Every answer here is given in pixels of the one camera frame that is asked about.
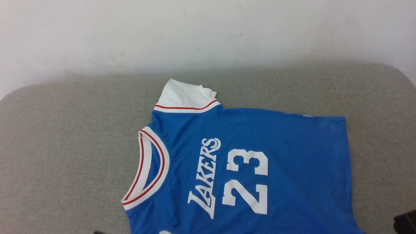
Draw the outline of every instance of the blue jersey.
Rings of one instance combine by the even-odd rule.
[[[362,233],[344,117],[224,109],[170,80],[122,199],[138,233]]]

